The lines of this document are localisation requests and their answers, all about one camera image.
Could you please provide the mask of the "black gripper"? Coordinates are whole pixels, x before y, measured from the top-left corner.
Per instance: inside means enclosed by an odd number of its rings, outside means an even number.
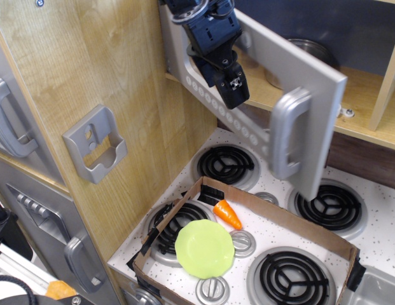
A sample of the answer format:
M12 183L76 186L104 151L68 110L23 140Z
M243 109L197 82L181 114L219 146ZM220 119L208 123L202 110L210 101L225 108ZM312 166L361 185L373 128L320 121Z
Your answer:
M232 50L241 29L234 6L184 6L183 27L190 40L187 54L211 88L215 86L228 109L250 97L246 75Z

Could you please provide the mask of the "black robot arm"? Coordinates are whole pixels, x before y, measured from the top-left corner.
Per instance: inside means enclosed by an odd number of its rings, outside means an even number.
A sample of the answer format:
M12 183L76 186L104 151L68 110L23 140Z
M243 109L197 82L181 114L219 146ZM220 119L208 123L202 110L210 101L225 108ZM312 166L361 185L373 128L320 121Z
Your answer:
M183 27L190 44L187 54L209 87L215 86L228 109L249 99L243 68L233 45L241 36L234 1L161 1L171 21Z

